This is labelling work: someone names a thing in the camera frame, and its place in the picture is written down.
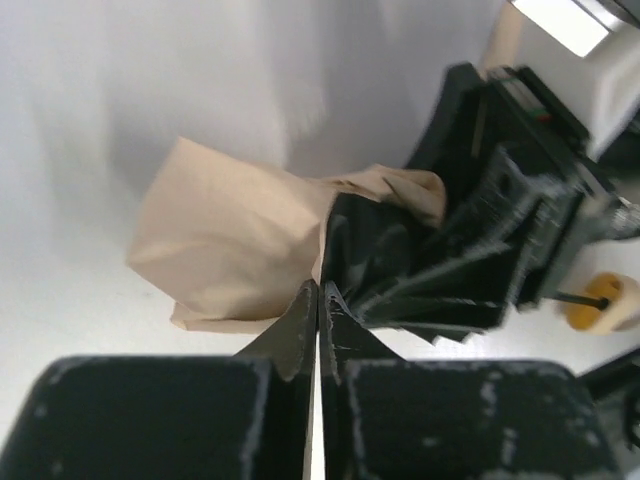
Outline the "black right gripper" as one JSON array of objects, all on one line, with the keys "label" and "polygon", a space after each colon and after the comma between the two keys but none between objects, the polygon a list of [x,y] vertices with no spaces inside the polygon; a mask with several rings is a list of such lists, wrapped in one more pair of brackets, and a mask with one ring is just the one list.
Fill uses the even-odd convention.
[{"label": "black right gripper", "polygon": [[508,308],[556,294],[581,249],[603,237],[618,200],[584,155],[586,135],[528,68],[483,80],[447,67],[405,167],[440,177],[449,200],[474,199],[474,228],[409,219],[344,227],[344,301],[366,328],[462,341]]}]

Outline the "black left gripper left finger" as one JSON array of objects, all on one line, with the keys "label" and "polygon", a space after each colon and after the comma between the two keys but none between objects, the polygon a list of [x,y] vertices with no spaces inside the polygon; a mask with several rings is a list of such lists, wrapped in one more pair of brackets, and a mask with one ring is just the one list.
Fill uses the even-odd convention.
[{"label": "black left gripper left finger", "polygon": [[232,356],[75,356],[37,379],[5,479],[300,479],[319,290]]}]

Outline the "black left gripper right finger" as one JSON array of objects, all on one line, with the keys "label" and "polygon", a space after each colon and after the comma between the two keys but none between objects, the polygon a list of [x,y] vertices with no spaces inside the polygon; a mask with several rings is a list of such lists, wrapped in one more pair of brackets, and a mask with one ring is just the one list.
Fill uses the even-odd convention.
[{"label": "black left gripper right finger", "polygon": [[619,479],[586,388],[536,360],[410,361],[334,284],[318,306],[330,479]]}]

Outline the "beige folding umbrella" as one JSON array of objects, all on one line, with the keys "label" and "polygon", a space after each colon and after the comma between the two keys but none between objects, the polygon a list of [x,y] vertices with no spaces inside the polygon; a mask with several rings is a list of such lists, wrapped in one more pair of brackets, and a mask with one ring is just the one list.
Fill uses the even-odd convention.
[{"label": "beige folding umbrella", "polygon": [[578,62],[639,33],[635,1],[603,1],[599,39],[569,45],[578,25],[552,3],[557,31],[512,1],[294,2],[260,21],[275,92],[293,90],[303,61],[320,90],[317,117],[293,136],[287,167],[243,161],[179,138],[142,201],[128,266],[168,295],[171,321],[192,331],[266,329],[300,286],[334,284],[344,300],[344,227],[393,214],[437,229],[447,194],[440,177],[407,169],[430,120],[447,67],[480,76],[523,62],[539,31]]}]

